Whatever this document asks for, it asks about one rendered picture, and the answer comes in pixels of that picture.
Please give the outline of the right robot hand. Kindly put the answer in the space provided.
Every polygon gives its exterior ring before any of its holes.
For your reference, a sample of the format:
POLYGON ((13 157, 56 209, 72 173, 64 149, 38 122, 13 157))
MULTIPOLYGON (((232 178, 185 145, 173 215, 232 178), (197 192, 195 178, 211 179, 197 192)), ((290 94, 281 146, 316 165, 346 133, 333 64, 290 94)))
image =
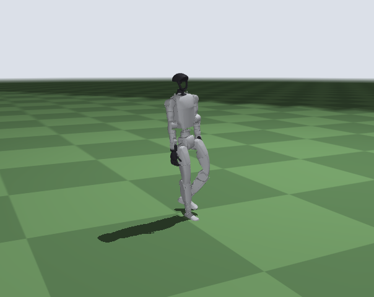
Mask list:
POLYGON ((175 165, 175 166, 180 166, 180 164, 178 163, 178 160, 177 160, 177 159, 179 159, 179 161, 181 161, 180 158, 178 157, 177 152, 176 152, 177 151, 177 145, 175 144, 174 145, 174 150, 170 149, 170 151, 171 151, 171 155, 170 155, 171 164, 175 165))

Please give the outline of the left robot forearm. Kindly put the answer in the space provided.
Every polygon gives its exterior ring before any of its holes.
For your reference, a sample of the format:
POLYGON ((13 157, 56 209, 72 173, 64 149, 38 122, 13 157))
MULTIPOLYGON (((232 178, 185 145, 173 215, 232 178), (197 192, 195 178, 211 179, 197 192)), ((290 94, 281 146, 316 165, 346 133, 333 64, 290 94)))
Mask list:
POLYGON ((201 125, 201 121, 193 124, 193 126, 194 126, 194 138, 195 139, 197 139, 198 136, 201 137, 200 125, 201 125))

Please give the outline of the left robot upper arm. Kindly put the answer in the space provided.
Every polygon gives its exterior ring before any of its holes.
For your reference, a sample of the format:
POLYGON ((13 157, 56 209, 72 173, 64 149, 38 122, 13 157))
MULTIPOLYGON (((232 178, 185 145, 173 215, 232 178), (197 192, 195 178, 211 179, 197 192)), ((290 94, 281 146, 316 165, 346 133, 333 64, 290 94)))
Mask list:
POLYGON ((199 122, 201 120, 200 115, 198 115, 198 101, 199 98, 197 95, 192 95, 194 98, 194 123, 199 122))

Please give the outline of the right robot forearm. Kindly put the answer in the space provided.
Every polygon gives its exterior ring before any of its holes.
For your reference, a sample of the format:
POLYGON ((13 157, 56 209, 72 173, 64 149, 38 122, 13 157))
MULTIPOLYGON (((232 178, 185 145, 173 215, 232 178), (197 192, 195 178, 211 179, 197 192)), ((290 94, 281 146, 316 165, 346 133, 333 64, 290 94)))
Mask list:
POLYGON ((170 149, 174 150, 174 145, 177 145, 176 130, 172 129, 171 122, 168 122, 168 133, 170 138, 170 149))

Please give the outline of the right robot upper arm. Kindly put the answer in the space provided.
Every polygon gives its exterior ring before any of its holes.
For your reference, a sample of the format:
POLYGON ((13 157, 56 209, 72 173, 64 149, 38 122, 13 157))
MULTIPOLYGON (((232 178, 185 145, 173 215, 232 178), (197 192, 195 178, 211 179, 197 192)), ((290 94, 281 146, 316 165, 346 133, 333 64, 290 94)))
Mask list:
POLYGON ((175 98, 165 100, 164 105, 167 112, 167 120, 168 122, 171 122, 172 129, 176 129, 178 124, 176 121, 174 121, 174 106, 176 105, 175 98))

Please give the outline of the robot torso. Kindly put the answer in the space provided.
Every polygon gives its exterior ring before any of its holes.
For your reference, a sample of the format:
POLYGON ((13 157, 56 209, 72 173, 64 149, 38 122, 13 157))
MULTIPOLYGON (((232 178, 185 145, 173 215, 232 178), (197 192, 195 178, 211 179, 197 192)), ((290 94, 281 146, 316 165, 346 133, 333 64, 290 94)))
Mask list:
MULTIPOLYGON (((186 91, 187 92, 187 91, 186 91)), ((178 138, 178 144, 184 143, 185 147, 189 150, 194 147, 194 136, 190 135, 189 127, 193 127, 194 124, 194 98, 192 94, 186 93, 185 96, 181 96, 181 93, 177 95, 174 93, 176 105, 174 106, 174 121, 177 122, 177 128, 182 129, 180 137, 178 138)))

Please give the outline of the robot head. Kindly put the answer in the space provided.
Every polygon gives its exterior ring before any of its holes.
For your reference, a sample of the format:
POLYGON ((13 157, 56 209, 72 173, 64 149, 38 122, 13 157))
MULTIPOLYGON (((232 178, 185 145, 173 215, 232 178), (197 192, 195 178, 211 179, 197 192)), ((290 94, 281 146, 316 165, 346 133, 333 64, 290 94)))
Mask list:
POLYGON ((173 76, 172 81, 173 81, 173 82, 177 82, 177 84, 178 84, 178 86, 179 86, 179 88, 180 88, 180 89, 177 89, 177 93, 176 93, 176 95, 177 95, 178 93, 181 93, 181 94, 180 94, 181 96, 185 96, 186 94, 185 94, 184 91, 188 88, 188 76, 185 75, 185 74, 182 74, 182 73, 178 73, 178 74, 175 74, 175 75, 173 76), (182 83, 182 82, 186 82, 186 87, 185 87, 185 88, 182 88, 182 87, 181 87, 181 83, 182 83))

